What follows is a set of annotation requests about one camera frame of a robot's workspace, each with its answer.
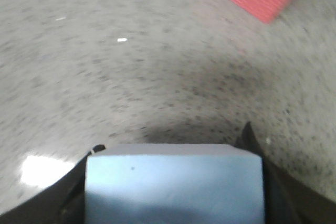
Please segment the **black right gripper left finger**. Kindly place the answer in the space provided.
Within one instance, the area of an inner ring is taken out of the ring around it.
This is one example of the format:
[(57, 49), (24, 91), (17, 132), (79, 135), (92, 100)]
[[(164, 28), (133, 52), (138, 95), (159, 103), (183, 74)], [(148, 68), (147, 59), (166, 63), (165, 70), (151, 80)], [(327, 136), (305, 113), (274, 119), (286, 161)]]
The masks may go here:
[(87, 158), (105, 150), (94, 146), (66, 175), (1, 215), (1, 223), (84, 223)]

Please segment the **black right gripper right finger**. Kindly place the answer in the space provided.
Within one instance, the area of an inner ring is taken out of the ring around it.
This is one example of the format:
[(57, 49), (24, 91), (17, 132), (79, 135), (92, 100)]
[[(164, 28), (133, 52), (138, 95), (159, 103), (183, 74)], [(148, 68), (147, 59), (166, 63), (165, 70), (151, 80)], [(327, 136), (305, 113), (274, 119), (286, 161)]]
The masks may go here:
[(261, 157), (265, 223), (335, 223), (335, 203), (267, 158), (250, 122), (245, 124), (234, 146)]

